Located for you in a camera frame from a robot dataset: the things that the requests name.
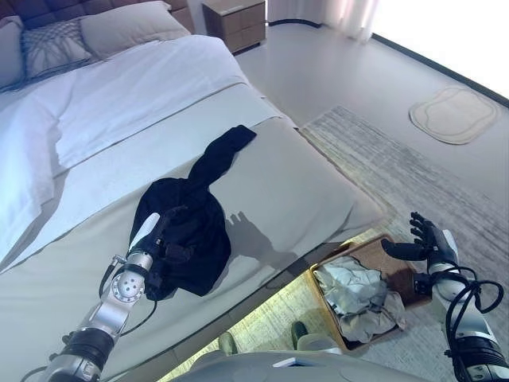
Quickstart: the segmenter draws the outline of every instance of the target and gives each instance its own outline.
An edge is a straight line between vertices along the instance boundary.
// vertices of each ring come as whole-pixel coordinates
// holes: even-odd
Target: gray rug
[[[417,210],[453,233],[462,265],[476,269],[482,279],[502,283],[509,291],[509,223],[501,213],[503,209],[343,107],[335,107],[312,121],[302,134],[357,185],[395,210],[385,227],[367,232],[368,236],[389,232],[395,240],[412,240],[408,220],[410,212]],[[488,314],[506,355],[507,317],[506,297]],[[454,380],[450,360],[443,356],[445,339],[429,308],[412,310],[408,319],[410,328],[406,332],[373,344],[361,357],[429,380]]]
[[[509,223],[497,205],[342,107],[312,121],[301,133],[359,187],[390,206],[387,221],[357,237],[356,242],[382,232],[388,232],[396,241],[412,240],[408,220],[410,212],[417,210],[453,233],[463,265],[474,267],[481,278],[501,282],[509,291]],[[324,314],[305,279],[299,277],[230,331],[241,352],[291,349],[291,322],[301,320],[310,332],[327,333]],[[509,298],[488,314],[505,355],[509,349],[507,317]],[[447,344],[430,308],[422,306],[409,311],[407,321],[406,331],[393,332],[351,355],[431,381],[454,380],[450,359],[443,355]],[[216,343],[200,353],[212,349],[217,349]],[[197,357],[164,380],[186,371]]]

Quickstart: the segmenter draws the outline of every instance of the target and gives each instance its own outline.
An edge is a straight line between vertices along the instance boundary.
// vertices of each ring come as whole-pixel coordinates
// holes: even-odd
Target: black garment
[[[153,256],[146,296],[157,301],[180,287],[203,296],[218,279],[231,254],[224,212],[208,191],[231,166],[237,151],[256,133],[239,125],[210,143],[187,179],[162,178],[143,194],[130,241],[145,219],[157,212],[166,219],[163,244]],[[143,243],[136,247],[143,248]]]

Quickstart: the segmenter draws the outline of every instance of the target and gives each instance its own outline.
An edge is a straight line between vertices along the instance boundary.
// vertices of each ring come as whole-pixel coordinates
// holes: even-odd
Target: floor
[[[408,110],[458,83],[380,42],[361,45],[327,27],[269,27],[265,43],[236,58],[249,81],[297,125],[340,104],[509,211],[508,109],[467,145],[439,142],[412,125]]]

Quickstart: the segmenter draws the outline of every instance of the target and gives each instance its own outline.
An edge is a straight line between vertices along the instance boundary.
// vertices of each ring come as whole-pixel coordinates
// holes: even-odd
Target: headboard
[[[0,0],[0,19],[17,14],[28,29],[149,0]],[[171,14],[194,33],[187,0],[165,0]]]

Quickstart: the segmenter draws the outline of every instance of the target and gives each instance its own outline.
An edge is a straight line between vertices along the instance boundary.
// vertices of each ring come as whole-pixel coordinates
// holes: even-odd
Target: nightstand
[[[208,35],[221,38],[230,52],[265,40],[264,0],[205,0],[202,6]]]

